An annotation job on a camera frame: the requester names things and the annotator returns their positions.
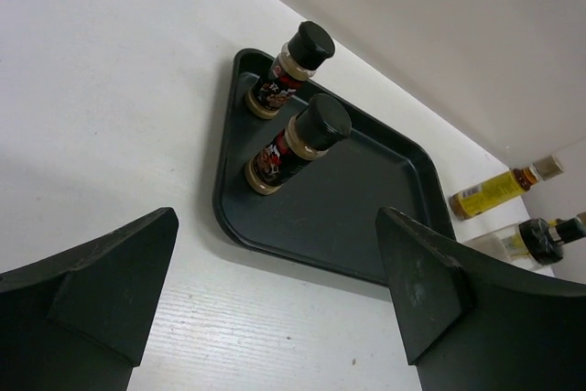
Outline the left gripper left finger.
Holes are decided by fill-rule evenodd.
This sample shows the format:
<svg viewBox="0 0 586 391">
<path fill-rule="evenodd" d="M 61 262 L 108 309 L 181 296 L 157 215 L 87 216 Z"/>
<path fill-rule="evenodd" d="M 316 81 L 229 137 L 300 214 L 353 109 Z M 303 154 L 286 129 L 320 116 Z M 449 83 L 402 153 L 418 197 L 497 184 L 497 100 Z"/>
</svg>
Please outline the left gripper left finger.
<svg viewBox="0 0 586 391">
<path fill-rule="evenodd" d="M 1 276 L 4 390 L 125 390 L 179 230 L 169 207 Z"/>
</svg>

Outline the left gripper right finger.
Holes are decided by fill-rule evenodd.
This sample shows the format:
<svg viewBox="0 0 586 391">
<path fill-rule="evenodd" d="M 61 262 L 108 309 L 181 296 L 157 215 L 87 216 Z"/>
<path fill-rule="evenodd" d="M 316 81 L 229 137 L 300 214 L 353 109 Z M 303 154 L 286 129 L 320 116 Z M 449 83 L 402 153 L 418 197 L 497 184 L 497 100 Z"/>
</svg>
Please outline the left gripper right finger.
<svg viewBox="0 0 586 391">
<path fill-rule="evenodd" d="M 582 390 L 585 287 L 479 253 L 393 208 L 375 220 L 407 361 L 425 390 Z"/>
</svg>

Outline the white shaker black cap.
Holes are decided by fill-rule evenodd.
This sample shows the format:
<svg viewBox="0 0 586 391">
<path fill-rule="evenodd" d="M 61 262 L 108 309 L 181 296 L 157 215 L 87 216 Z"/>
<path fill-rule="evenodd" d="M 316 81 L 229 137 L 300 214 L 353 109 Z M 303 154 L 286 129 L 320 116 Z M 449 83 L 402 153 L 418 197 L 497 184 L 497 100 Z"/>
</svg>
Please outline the white shaker black cap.
<svg viewBox="0 0 586 391">
<path fill-rule="evenodd" d="M 531 219 L 511 224 L 463 243 L 499 261 L 537 271 L 561 261 L 561 236 L 554 224 Z"/>
</svg>

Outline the black-capped spice jar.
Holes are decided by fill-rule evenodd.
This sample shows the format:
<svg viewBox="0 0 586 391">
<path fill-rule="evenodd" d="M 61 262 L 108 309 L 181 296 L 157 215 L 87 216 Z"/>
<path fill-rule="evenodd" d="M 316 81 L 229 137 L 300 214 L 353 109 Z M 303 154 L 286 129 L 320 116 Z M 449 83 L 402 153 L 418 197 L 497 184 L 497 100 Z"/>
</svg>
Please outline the black-capped spice jar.
<svg viewBox="0 0 586 391">
<path fill-rule="evenodd" d="M 342 104 L 328 94 L 318 93 L 248 160 L 244 167 L 246 181 L 261 195 L 273 194 L 347 139 L 351 131 L 352 120 Z"/>
<path fill-rule="evenodd" d="M 323 27 L 313 21 L 301 22 L 270 69 L 244 94 L 247 108 L 261 119 L 274 118 L 334 53 L 335 43 Z"/>
</svg>

